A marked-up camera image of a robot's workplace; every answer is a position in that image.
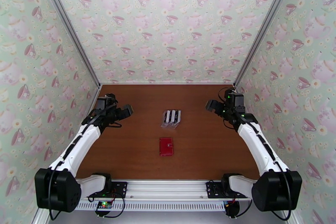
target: wooden table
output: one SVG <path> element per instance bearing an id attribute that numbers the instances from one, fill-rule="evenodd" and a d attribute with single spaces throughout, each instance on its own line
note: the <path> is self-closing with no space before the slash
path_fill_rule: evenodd
<path id="1" fill-rule="evenodd" d="M 221 179 L 234 172 L 257 179 L 257 166 L 243 139 L 205 109 L 222 87 L 104 85 L 100 96 L 115 94 L 118 107 L 131 104 L 134 114 L 120 122 L 122 128 L 105 129 L 77 177 L 107 172 L 114 179 Z M 176 130 L 160 127 L 166 109 L 182 110 Z M 173 138 L 173 156 L 159 156 L 160 137 Z"/>

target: black cable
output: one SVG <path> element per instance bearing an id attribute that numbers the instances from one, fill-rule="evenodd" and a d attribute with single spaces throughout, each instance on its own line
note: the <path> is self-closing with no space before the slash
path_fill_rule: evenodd
<path id="1" fill-rule="evenodd" d="M 50 181 L 49 181 L 49 187 L 48 187 L 48 208 L 49 208 L 50 219 L 51 219 L 52 221 L 56 220 L 56 218 L 58 217 L 58 215 L 59 215 L 60 212 L 61 212 L 61 211 L 59 211 L 59 212 L 56 214 L 55 217 L 53 216 L 53 213 L 51 212 L 51 198 L 50 198 L 51 182 L 52 182 L 52 180 L 53 180 L 53 177 L 54 177 L 54 174 L 55 174 L 55 172 L 56 172 L 57 167 L 59 167 L 61 164 L 62 164 L 62 162 L 59 161 L 59 162 L 57 163 L 55 169 L 52 171 L 51 176 L 50 176 Z"/>
<path id="2" fill-rule="evenodd" d="M 233 128 L 233 127 L 229 127 L 229 126 L 227 126 L 227 125 L 225 124 L 225 119 L 223 119 L 223 124 L 224 124 L 224 126 L 225 126 L 225 127 L 227 127 L 227 128 L 229 128 L 229 129 L 232 129 L 232 130 L 234 130 L 234 128 Z"/>
<path id="3" fill-rule="evenodd" d="M 108 219 L 114 219 L 114 218 L 117 218 L 117 217 L 119 217 L 119 216 L 123 213 L 123 211 L 125 210 L 126 203 L 125 203 L 125 199 L 123 198 L 123 195 L 121 195 L 121 194 L 118 193 L 118 192 L 114 192 L 114 194 L 117 194 L 117 195 L 121 196 L 121 199 L 123 200 L 123 208 L 122 208 L 121 212 L 120 212 L 118 215 L 116 215 L 116 216 L 103 216 L 103 218 L 108 218 Z"/>
<path id="4" fill-rule="evenodd" d="M 249 210 L 249 208 L 251 207 L 251 205 L 252 205 L 252 200 L 249 202 L 249 205 L 247 206 L 247 208 L 245 209 L 245 211 L 243 211 L 242 213 L 240 213 L 237 216 L 235 216 L 235 218 L 238 218 L 241 215 L 245 214 Z"/>
<path id="5" fill-rule="evenodd" d="M 287 186 L 287 191 L 288 191 L 288 205 L 289 205 L 289 210 L 288 210 L 288 214 L 287 214 L 287 217 L 286 218 L 282 218 L 280 217 L 278 214 L 276 214 L 274 211 L 272 211 L 272 213 L 277 216 L 280 220 L 282 221 L 288 221 L 289 218 L 291 217 L 291 204 L 292 204 L 292 201 L 291 201 L 291 190 L 289 189 L 289 183 L 288 183 L 288 180 L 287 180 L 287 177 L 285 175 L 285 172 L 282 170 L 280 164 L 278 161 L 275 162 L 275 164 L 277 164 L 279 166 L 279 169 L 281 170 L 281 173 L 285 179 L 285 182 L 286 182 L 286 186 Z"/>
<path id="6" fill-rule="evenodd" d="M 223 87 L 221 90 L 218 91 L 218 98 L 224 103 L 225 101 L 223 100 L 223 98 L 219 94 L 223 89 L 231 89 L 231 87 Z"/>

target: teacup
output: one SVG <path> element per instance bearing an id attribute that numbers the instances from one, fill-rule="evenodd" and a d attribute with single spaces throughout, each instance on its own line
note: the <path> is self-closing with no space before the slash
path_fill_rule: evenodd
<path id="1" fill-rule="evenodd" d="M 30 97 L 28 86 L 24 84 L 18 91 L 18 99 L 27 100 Z"/>

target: teacup pattern wallpaper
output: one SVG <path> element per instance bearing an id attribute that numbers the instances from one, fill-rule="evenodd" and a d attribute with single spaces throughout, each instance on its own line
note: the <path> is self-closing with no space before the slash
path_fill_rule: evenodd
<path id="1" fill-rule="evenodd" d="M 97 90 L 50 0 L 0 0 L 0 223 L 30 223 L 34 175 L 67 147 Z"/>
<path id="2" fill-rule="evenodd" d="M 101 83 L 235 80 L 273 0 L 62 0 Z"/>
<path id="3" fill-rule="evenodd" d="M 336 0 L 284 0 L 239 85 L 277 154 L 303 179 L 306 224 L 336 223 Z"/>

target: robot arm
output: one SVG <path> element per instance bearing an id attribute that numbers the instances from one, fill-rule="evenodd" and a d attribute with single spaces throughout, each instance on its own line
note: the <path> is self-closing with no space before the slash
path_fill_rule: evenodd
<path id="1" fill-rule="evenodd" d="M 104 189 L 106 177 L 92 175 L 76 180 L 78 168 L 92 144 L 106 127 L 121 127 L 117 121 L 132 115 L 130 105 L 117 108 L 113 94 L 98 98 L 97 109 L 84 119 L 65 151 L 49 166 L 35 174 L 37 205 L 50 210 L 72 212 L 80 199 Z"/>
<path id="2" fill-rule="evenodd" d="M 266 140 L 256 118 L 245 113 L 243 95 L 227 90 L 225 99 L 223 103 L 208 101 L 206 109 L 228 121 L 242 137 L 257 164 L 260 178 L 252 180 L 240 174 L 225 174 L 224 191 L 251 198 L 260 211 L 294 210 L 302 183 L 299 173 L 289 170 Z"/>

